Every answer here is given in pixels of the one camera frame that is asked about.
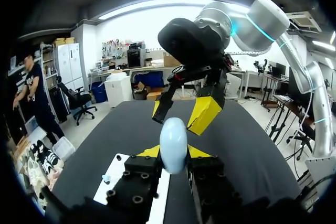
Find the ceiling light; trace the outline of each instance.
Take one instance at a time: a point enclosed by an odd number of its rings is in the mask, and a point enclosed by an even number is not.
[[[331,38],[330,38],[330,44],[332,44],[335,40],[335,31],[332,33]]]
[[[213,0],[150,0],[150,1],[145,1],[145,2],[140,2],[137,4],[121,7],[117,10],[113,10],[107,14],[104,14],[99,17],[99,19],[108,19],[126,12],[131,12],[136,9],[140,8],[147,8],[147,7],[156,7],[156,6],[164,6],[164,5],[194,5],[194,6],[205,6],[209,3],[213,2]],[[232,4],[232,3],[226,3],[228,7],[237,12],[237,13],[243,13],[247,14],[249,11],[249,8],[237,4]]]
[[[334,69],[334,65],[332,64],[331,60],[329,58],[327,58],[327,57],[326,57],[325,60],[326,60],[326,62],[328,64],[329,68]]]
[[[328,50],[331,50],[331,51],[336,51],[335,47],[330,44],[322,43],[316,40],[313,40],[313,44],[316,46],[327,48]]]

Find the white plate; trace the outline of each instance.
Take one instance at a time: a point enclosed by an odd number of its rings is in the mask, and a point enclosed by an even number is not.
[[[117,155],[121,157],[120,161],[117,160],[116,158]],[[124,154],[116,154],[114,156],[112,163],[110,164],[109,168],[105,173],[106,175],[109,175],[111,177],[110,184],[107,185],[103,180],[101,180],[96,195],[93,198],[95,201],[104,205],[107,204],[106,192],[108,190],[112,190],[117,184],[118,180],[121,178],[122,173],[125,171],[124,163],[128,158],[129,156]],[[164,169],[162,169],[161,178],[159,179],[159,185],[156,191],[159,197],[158,199],[153,198],[151,213],[147,224],[163,223],[167,202],[168,188],[169,188],[169,179],[170,174],[167,173]]]

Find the white refrigerator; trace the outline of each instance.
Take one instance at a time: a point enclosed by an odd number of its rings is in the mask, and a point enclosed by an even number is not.
[[[79,44],[65,44],[56,48],[56,67],[62,83],[72,90],[83,87],[83,75],[79,56]]]

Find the black pants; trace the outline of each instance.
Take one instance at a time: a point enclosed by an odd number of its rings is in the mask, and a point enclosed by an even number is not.
[[[61,138],[64,136],[64,133],[58,123],[55,121],[55,117],[52,114],[50,107],[48,108],[36,108],[34,111],[35,119],[38,124],[46,133],[47,137],[51,141],[51,143],[54,145],[57,143],[57,140],[53,133],[55,133],[58,138]]]

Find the printer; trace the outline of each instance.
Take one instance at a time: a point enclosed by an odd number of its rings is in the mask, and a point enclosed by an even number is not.
[[[141,68],[145,66],[146,45],[144,41],[130,43],[127,50],[128,68]]]

